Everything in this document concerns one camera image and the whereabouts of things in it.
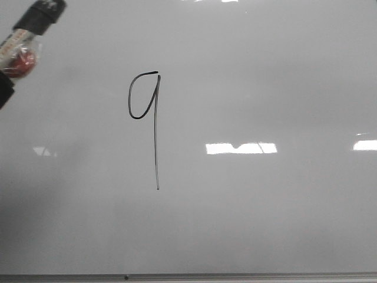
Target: whiteboard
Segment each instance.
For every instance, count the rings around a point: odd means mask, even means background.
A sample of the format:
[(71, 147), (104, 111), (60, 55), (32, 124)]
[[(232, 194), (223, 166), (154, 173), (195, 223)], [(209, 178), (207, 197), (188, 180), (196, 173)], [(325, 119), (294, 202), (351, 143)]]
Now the whiteboard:
[(67, 4), (0, 111), (0, 274), (377, 271), (375, 1)]

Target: black marker cap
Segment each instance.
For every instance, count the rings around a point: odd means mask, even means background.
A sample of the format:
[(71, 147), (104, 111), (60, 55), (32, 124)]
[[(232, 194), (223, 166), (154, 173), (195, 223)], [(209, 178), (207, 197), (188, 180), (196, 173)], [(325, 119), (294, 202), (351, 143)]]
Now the black marker cap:
[(31, 5), (13, 29), (21, 28), (42, 35), (51, 24), (58, 21), (66, 6), (64, 0), (38, 0)]
[(2, 71), (0, 71), (0, 109), (14, 93), (13, 86), (13, 82)]

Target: white surface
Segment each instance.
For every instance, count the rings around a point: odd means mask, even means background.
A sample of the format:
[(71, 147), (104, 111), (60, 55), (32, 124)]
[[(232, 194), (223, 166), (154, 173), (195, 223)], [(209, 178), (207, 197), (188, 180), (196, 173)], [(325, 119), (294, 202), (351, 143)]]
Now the white surface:
[(0, 274), (377, 271), (376, 1), (67, 2), (0, 111)]

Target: red marker part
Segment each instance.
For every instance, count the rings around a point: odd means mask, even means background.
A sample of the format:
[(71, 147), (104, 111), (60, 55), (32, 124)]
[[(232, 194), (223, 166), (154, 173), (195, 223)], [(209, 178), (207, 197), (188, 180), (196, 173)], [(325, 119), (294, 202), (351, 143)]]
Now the red marker part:
[(22, 50), (16, 59), (11, 61), (4, 73), (9, 78), (22, 78), (28, 75), (37, 64), (37, 56), (31, 50)]

